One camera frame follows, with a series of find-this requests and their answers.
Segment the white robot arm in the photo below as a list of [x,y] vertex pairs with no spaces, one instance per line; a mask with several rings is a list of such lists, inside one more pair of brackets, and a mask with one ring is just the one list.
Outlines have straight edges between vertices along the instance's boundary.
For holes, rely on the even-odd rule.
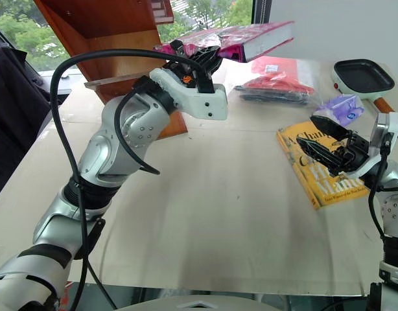
[[[378,114],[370,142],[326,117],[313,116],[311,120],[323,133],[347,142],[330,152],[316,141],[298,137],[303,151],[325,165],[332,176],[360,178],[370,189],[369,209],[384,242],[384,260],[379,265],[379,277],[384,282],[371,285],[368,310],[398,310],[398,164],[386,160],[398,138],[398,113]],[[373,208],[375,194],[383,229]]]

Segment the green foliage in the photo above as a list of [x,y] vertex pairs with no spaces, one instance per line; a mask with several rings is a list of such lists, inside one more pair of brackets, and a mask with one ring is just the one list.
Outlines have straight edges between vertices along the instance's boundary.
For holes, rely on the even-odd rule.
[[16,19],[0,16],[0,31],[14,46],[28,53],[27,60],[37,71],[53,70],[68,58],[50,26],[41,26],[24,14]]
[[32,7],[34,7],[32,0],[0,0],[0,16],[10,14],[19,17],[27,14]]
[[[158,25],[162,42],[194,30],[248,25],[251,23],[252,0],[186,0],[185,16],[174,12],[174,23]],[[37,70],[54,70],[68,58],[64,47],[46,24],[33,0],[0,0],[0,31],[19,50],[28,53],[28,62]]]
[[195,19],[199,29],[211,28],[211,21],[216,21],[215,27],[226,25],[224,16],[232,0],[186,0],[186,2],[189,5],[186,13]]
[[252,0],[238,0],[229,8],[226,23],[229,26],[246,26],[251,24]]
[[189,26],[186,17],[180,13],[173,12],[174,23],[173,24],[162,24],[158,25],[158,32],[160,40],[162,42],[170,42],[177,37],[183,36],[184,34],[192,31],[192,26]]

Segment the silver robot arm segment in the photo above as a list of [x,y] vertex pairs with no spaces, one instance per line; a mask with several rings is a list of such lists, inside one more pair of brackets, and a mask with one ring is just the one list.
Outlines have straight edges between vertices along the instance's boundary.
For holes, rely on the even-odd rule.
[[[121,112],[123,137],[141,159],[169,123],[169,113],[178,106],[181,111],[201,119],[227,117],[228,103],[222,85],[214,85],[214,93],[203,94],[178,83],[168,70],[155,69],[154,72],[151,81],[157,82],[153,84],[159,92],[167,91],[161,97],[167,98],[167,103],[164,105],[163,100],[148,92],[140,92],[135,93]],[[126,153],[115,133],[114,114],[122,98],[114,98],[104,107],[101,127],[89,141],[78,166],[87,200],[85,217],[90,248],[104,227],[101,217],[110,206],[111,198],[128,176],[141,167]],[[38,222],[33,246],[0,268],[0,310],[19,310],[28,303],[52,310],[63,296],[72,260],[82,258],[82,215],[74,191],[70,180]]]

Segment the black cable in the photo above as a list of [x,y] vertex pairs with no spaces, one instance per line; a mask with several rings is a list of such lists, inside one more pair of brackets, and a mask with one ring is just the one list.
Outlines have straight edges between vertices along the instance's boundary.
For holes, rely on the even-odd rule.
[[82,217],[82,215],[85,215],[85,205],[84,205],[84,196],[82,194],[82,189],[77,185],[78,187],[78,206],[80,210],[80,216],[81,216],[81,237],[82,237],[82,268],[81,268],[81,278],[80,282],[78,284],[78,290],[76,291],[76,295],[74,298],[74,302],[71,306],[70,311],[75,311],[78,303],[81,299],[82,292],[84,290],[85,286],[85,280],[87,277],[87,268],[88,268],[88,239],[85,238],[88,236],[88,230],[87,230],[87,219],[86,217]]
[[126,140],[123,137],[123,133],[121,133],[121,125],[120,125],[120,116],[124,106],[127,102],[135,95],[135,90],[131,90],[126,96],[121,99],[119,105],[115,109],[114,113],[114,130],[117,138],[119,139],[121,146],[126,150],[128,154],[133,158],[135,162],[141,165],[141,170],[145,172],[149,172],[155,175],[159,175],[160,172],[156,170],[154,167],[150,166],[149,164],[145,163],[132,149],[128,146]]
[[69,311],[75,311],[78,303],[80,302],[82,292],[84,291],[84,286],[85,286],[85,279],[87,278],[87,262],[82,261],[82,267],[81,267],[81,277],[80,277],[80,282],[78,284],[78,289],[76,290],[75,298],[74,301],[72,302],[71,308]]
[[377,175],[376,175],[376,180],[375,180],[375,182],[373,183],[373,185],[372,185],[372,187],[370,189],[369,197],[368,197],[369,211],[370,211],[370,214],[372,216],[373,223],[375,224],[376,228],[378,229],[380,238],[382,240],[385,239],[385,234],[384,234],[384,232],[382,230],[382,227],[380,226],[380,224],[378,222],[378,219],[376,217],[375,208],[373,206],[373,198],[375,197],[375,194],[376,194],[376,191],[377,191],[377,188],[378,188],[378,184],[379,184],[380,179],[382,178],[383,172],[386,169],[386,160],[387,159],[388,159],[388,154],[387,153],[383,153],[381,155],[381,160],[380,160],[379,169],[378,169],[378,172],[377,172]]
[[59,81],[64,71],[70,68],[71,66],[76,65],[77,63],[93,60],[94,58],[105,58],[112,56],[138,56],[138,57],[147,57],[147,58],[159,58],[162,60],[171,60],[173,62],[185,63],[191,66],[193,69],[196,69],[197,71],[200,71],[203,74],[205,74],[205,69],[198,62],[191,60],[189,58],[184,58],[181,56],[170,55],[154,51],[138,50],[138,49],[110,49],[110,50],[87,52],[84,54],[76,55],[62,62],[55,69],[55,72],[52,75],[51,88],[50,88],[51,111],[56,126],[56,130],[58,131],[58,135],[65,148],[65,152],[67,154],[69,163],[71,164],[71,168],[73,171],[73,179],[75,180],[76,183],[79,183],[80,174],[71,146],[69,145],[64,129],[62,128],[61,118],[59,116],[59,111],[58,111],[57,96],[58,96]]
[[398,191],[398,187],[394,187],[394,188],[379,188],[378,191],[383,191],[383,192]]
[[341,301],[335,301],[327,306],[325,306],[324,308],[322,308],[320,311],[326,311],[331,309],[334,306],[338,306],[338,305],[342,305],[344,303],[348,303],[350,301],[358,301],[358,300],[366,300],[366,297],[352,297],[352,298],[347,298],[347,299],[343,299]]
[[100,291],[102,292],[104,297],[107,299],[110,306],[113,308],[113,310],[116,310],[117,306],[115,305],[113,299],[110,297],[110,295],[106,291],[105,287],[102,285],[101,281],[97,277],[97,274],[94,272],[92,265],[89,262],[88,262],[88,270],[89,270],[90,274],[93,276],[95,283],[97,283],[98,287],[100,288]]
[[146,297],[146,288],[145,287],[134,287],[130,305],[144,303],[145,297]]
[[[148,57],[148,58],[159,58],[162,60],[171,60],[174,62],[186,63],[187,65],[190,65],[193,69],[197,70],[198,72],[206,74],[205,69],[199,63],[197,63],[193,60],[190,60],[188,58],[183,58],[180,56],[169,55],[169,54],[160,53],[160,52],[137,50],[137,49],[110,49],[110,50],[88,52],[88,53],[80,54],[80,55],[69,58],[68,60],[62,62],[55,69],[55,72],[52,76],[51,87],[50,87],[51,112],[52,112],[52,116],[53,116],[53,121],[55,123],[56,131],[58,132],[58,135],[61,139],[61,143],[62,143],[62,145],[65,149],[65,152],[67,154],[69,164],[71,165],[73,179],[76,183],[76,186],[78,187],[78,197],[79,197],[79,199],[78,199],[79,206],[78,207],[80,209],[80,215],[81,215],[80,223],[81,223],[81,233],[82,233],[83,261],[82,261],[80,283],[78,285],[77,295],[74,299],[72,310],[76,309],[76,306],[78,305],[79,299],[82,295],[82,291],[84,289],[85,280],[86,280],[87,268],[89,268],[95,282],[101,289],[102,293],[106,296],[106,299],[108,300],[108,302],[111,304],[111,306],[113,308],[116,308],[116,307],[115,307],[114,303],[112,303],[111,297],[109,297],[107,291],[102,286],[101,282],[99,281],[97,275],[93,271],[91,264],[89,263],[89,260],[88,260],[88,232],[87,232],[87,224],[86,224],[86,217],[85,217],[86,214],[85,214],[85,208],[84,208],[83,193],[82,193],[82,189],[80,188],[80,172],[78,169],[78,165],[75,161],[74,154],[71,149],[71,145],[69,144],[68,138],[66,137],[64,128],[62,126],[61,118],[59,115],[58,86],[59,86],[59,81],[62,77],[62,74],[64,73],[65,70],[67,70],[71,66],[76,65],[77,63],[80,63],[80,62],[92,60],[94,58],[105,58],[105,57],[112,57],[112,56],[139,56],[139,57]],[[148,168],[149,168],[149,166],[145,165],[141,169],[146,170]]]

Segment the white wall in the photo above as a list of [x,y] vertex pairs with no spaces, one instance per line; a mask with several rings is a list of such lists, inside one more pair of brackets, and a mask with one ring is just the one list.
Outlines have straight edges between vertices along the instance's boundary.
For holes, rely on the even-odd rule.
[[386,63],[398,81],[398,0],[272,0],[270,21],[294,20],[294,41],[270,56]]

